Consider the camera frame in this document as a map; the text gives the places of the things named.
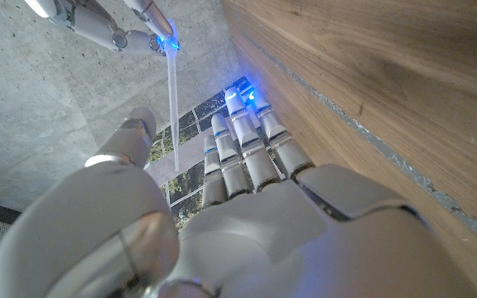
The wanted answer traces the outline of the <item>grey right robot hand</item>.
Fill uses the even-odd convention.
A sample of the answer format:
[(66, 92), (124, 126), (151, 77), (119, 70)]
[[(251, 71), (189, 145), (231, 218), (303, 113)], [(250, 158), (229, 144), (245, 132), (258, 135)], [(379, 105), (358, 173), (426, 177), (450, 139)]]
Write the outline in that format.
[(165, 18), (153, 0), (125, 0), (125, 3), (149, 28), (148, 33), (125, 31), (95, 0), (26, 0), (39, 17), (115, 52), (165, 56), (168, 49), (181, 48), (172, 21)]

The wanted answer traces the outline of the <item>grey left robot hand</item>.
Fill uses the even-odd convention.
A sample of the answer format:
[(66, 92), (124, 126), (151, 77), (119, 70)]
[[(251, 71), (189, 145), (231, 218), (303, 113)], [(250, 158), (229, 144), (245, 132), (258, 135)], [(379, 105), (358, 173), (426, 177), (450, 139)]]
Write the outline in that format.
[(426, 220), (359, 173), (316, 166), (269, 104), (261, 138), (236, 89), (205, 140), (201, 211), (182, 228), (130, 112), (0, 242), (0, 297), (476, 297)]

